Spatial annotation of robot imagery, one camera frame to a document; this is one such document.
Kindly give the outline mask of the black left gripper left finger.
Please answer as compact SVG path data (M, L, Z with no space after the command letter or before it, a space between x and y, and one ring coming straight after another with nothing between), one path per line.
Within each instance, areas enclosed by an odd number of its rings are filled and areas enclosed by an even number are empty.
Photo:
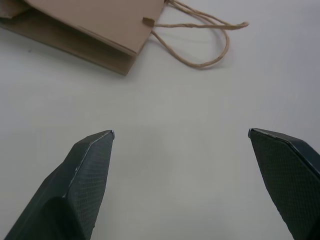
M90 240L106 190L115 133L73 145L39 186L4 240Z

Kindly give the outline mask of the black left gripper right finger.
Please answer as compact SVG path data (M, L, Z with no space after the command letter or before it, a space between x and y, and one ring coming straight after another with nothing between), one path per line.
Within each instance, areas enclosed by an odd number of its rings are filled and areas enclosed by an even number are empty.
M283 133L248 131L271 200L294 240L320 240L320 154Z

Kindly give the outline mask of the brown paper bag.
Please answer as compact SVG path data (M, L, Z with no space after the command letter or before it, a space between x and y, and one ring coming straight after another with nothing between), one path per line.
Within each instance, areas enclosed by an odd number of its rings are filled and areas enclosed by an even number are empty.
M179 0L0 0L0 28L127 75L165 6L203 20L223 33L230 24Z

